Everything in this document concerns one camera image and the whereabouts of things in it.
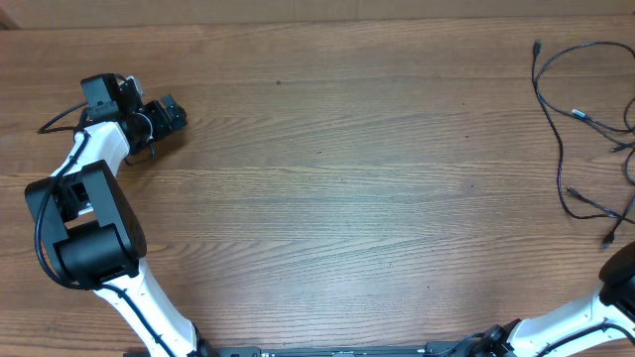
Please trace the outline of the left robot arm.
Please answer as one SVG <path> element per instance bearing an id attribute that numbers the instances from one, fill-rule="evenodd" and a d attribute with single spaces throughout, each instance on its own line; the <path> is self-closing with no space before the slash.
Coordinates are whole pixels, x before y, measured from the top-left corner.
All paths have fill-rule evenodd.
<path id="1" fill-rule="evenodd" d="M 129 157 L 183 129 L 187 113 L 170 95 L 144 102 L 133 76 L 101 73 L 80 85 L 85 100 L 75 107 L 71 151 L 25 189 L 39 264 L 57 285 L 108 302 L 142 340 L 144 355 L 212 356 L 153 276 L 144 231 L 116 180 Z"/>

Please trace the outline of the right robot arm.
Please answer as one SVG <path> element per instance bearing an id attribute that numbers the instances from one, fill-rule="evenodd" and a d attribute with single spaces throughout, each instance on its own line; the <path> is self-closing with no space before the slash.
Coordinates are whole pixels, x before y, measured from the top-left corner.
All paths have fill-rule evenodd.
<path id="1" fill-rule="evenodd" d="M 571 356 L 597 345 L 634 340 L 634 245 L 601 268 L 592 293 L 544 315 L 495 325 L 469 347 L 469 356 Z"/>

